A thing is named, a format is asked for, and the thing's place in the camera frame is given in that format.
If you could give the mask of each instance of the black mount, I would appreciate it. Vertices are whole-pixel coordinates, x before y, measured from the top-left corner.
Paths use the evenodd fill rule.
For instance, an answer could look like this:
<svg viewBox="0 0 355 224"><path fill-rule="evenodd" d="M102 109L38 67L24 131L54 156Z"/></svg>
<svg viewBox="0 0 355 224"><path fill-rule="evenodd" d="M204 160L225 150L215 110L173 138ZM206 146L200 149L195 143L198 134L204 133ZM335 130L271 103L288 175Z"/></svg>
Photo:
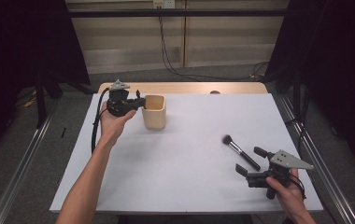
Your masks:
<svg viewBox="0 0 355 224"><path fill-rule="evenodd" d="M254 152L257 155L268 159L270 165L267 171L262 173L248 173L245 168L238 164L235 165L235 170L247 179L250 188L267 189L266 196L270 200L275 198L277 192L265 181L268 176L272 176L279 181L282 186L287 187L291 182L291 168L314 168L312 165L295 158L283 150L280 150L277 153L271 153L260 147L255 147Z"/></svg>

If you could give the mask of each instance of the forearm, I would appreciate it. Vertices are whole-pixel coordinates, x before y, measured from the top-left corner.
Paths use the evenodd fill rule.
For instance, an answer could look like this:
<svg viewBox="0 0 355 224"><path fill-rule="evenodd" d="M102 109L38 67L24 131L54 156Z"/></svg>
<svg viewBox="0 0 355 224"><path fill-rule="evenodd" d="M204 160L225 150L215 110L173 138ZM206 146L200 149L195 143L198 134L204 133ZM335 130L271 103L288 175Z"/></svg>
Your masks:
<svg viewBox="0 0 355 224"><path fill-rule="evenodd" d="M300 215L292 216L291 220L296 224L316 224L312 216L307 212L303 212Z"/></svg>
<svg viewBox="0 0 355 224"><path fill-rule="evenodd" d="M90 160L67 194L57 223L91 223L113 144L102 138L99 140Z"/></svg>

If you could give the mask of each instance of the hand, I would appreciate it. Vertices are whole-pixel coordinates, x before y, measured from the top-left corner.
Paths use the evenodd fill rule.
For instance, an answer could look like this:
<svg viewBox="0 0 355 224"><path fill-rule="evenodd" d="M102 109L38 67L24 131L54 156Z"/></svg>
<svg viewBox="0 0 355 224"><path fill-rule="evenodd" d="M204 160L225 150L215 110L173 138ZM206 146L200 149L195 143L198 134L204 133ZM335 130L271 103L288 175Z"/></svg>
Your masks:
<svg viewBox="0 0 355 224"><path fill-rule="evenodd" d="M291 174L299 177L297 169L291 169ZM265 180L277 191L277 199L288 218L294 223L315 223L305 208L302 192L298 186L290 183L285 188L271 176Z"/></svg>
<svg viewBox="0 0 355 224"><path fill-rule="evenodd" d="M103 102L99 113L102 113L100 118L101 139L99 142L101 142L101 140L106 141L109 147L112 147L116 144L117 139L122 134L126 121L131 119L136 111L131 110L123 117L115 117L107 111L107 103Z"/></svg>

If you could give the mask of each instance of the person's right hand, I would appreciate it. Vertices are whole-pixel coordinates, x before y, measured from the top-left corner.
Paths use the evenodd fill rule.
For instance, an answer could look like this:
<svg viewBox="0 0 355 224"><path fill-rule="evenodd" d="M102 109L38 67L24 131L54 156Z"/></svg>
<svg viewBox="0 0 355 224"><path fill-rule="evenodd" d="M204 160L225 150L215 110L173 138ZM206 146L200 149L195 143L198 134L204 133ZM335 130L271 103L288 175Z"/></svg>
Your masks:
<svg viewBox="0 0 355 224"><path fill-rule="evenodd" d="M291 169L291 174L299 177L297 169ZM277 191L277 199L285 214L294 223L315 223L305 208L302 192L298 186L290 183L286 188L279 181L269 176L265 179L267 183Z"/></svg>

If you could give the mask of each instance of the white wall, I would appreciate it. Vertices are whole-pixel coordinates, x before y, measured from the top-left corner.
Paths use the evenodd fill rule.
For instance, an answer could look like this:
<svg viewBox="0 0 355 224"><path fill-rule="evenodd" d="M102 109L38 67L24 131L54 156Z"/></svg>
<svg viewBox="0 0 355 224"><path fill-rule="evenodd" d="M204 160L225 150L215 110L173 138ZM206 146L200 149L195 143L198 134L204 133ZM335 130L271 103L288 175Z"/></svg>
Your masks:
<svg viewBox="0 0 355 224"><path fill-rule="evenodd" d="M66 0L66 3L72 9L152 8L152 1L147 0ZM288 3L289 0L176 0L177 8L286 8ZM72 20L90 73L113 72L123 67L128 70L163 67L158 18ZM256 63L271 57L282 20L280 17L163 18L163 28L174 66Z"/></svg>

